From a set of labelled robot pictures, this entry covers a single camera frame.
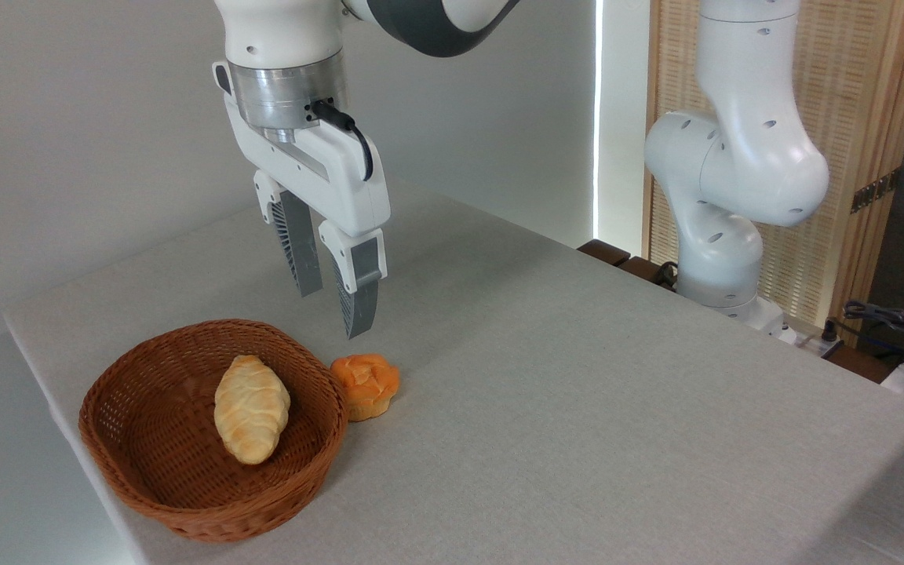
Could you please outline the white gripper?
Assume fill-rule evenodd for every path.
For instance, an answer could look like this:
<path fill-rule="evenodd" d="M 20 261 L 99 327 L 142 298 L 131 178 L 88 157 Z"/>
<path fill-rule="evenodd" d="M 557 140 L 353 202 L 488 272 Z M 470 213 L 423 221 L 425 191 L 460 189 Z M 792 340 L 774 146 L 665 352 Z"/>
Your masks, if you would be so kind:
<path fill-rule="evenodd" d="M 229 68 L 216 61 L 213 75 L 240 151 L 258 168 L 254 187 L 261 215 L 279 237 L 298 292 L 306 297 L 323 288 L 311 207 L 326 218 L 319 235 L 330 251 L 345 333 L 348 339 L 362 335 L 374 324 L 379 282 L 388 275 L 379 228 L 390 219 L 391 205 L 377 148 L 366 142 L 374 165 L 366 179 L 361 142 L 322 119 L 294 131 L 292 142 L 267 139 L 244 121 Z"/>

